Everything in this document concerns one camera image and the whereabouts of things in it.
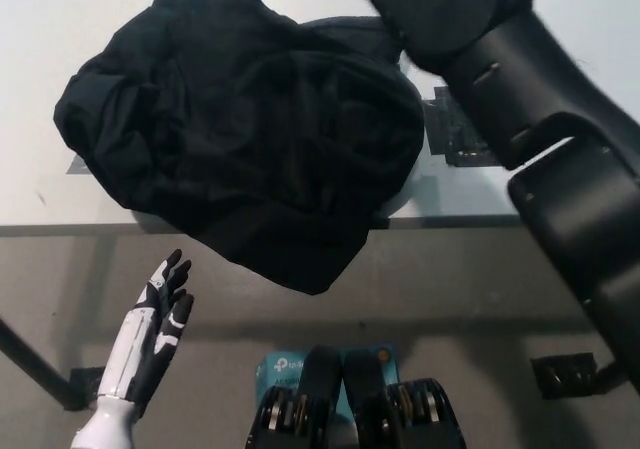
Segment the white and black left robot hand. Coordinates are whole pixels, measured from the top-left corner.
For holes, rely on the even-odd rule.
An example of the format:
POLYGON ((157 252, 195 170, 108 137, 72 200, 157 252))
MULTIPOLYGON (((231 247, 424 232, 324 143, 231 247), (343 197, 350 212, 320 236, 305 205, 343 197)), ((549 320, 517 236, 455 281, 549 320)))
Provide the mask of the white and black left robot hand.
POLYGON ((185 284, 191 261, 174 250, 143 286, 118 331, 96 405, 116 401, 142 412, 171 364, 189 321, 194 296, 185 284))

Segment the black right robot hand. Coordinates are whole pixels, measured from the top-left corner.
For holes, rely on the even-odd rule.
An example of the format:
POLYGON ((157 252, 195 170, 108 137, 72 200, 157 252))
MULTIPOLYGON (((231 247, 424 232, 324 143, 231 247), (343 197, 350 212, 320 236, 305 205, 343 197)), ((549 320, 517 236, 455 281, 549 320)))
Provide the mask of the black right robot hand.
POLYGON ((445 67, 489 29, 501 0, 369 0, 424 71, 445 67))

